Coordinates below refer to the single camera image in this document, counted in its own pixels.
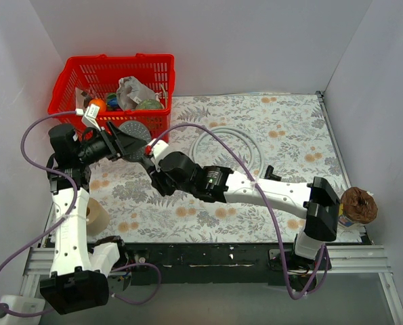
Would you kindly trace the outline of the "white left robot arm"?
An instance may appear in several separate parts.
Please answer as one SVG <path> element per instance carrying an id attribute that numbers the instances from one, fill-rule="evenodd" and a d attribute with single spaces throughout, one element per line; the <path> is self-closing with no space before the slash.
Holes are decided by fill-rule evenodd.
<path id="1" fill-rule="evenodd" d="M 92 251 L 87 248 L 89 166 L 103 158 L 135 160 L 152 139 L 138 121 L 119 126 L 108 121 L 105 130 L 89 133 L 90 138 L 83 139 L 68 123 L 48 132 L 54 149 L 48 179 L 59 226 L 49 278 L 40 282 L 40 293 L 60 315 L 107 304 L 110 271 L 124 269 L 129 261 L 120 240 L 106 240 Z"/>

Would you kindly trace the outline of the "grey shower head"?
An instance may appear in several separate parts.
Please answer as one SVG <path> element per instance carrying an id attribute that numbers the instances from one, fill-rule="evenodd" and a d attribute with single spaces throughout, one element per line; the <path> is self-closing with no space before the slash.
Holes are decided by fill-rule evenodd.
<path id="1" fill-rule="evenodd" d="M 145 155 L 146 146 L 152 141 L 148 128 L 139 121 L 126 121 L 119 126 L 119 129 L 132 137 L 144 140 L 146 143 L 135 152 L 123 157 L 129 163 L 138 163 L 147 174 L 151 174 L 155 169 L 154 163 Z"/>

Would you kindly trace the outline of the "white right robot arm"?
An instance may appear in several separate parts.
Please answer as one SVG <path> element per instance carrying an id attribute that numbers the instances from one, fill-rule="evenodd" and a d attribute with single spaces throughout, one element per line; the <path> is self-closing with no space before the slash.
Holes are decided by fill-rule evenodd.
<path id="1" fill-rule="evenodd" d="M 313 264 L 322 245 L 337 238 L 340 199 L 325 178 L 285 183 L 268 167 L 264 178 L 252 181 L 227 167 L 201 167 L 182 152 L 148 154 L 145 160 L 152 187 L 162 196 L 179 190 L 203 202 L 269 206 L 305 220 L 291 251 L 299 269 Z"/>

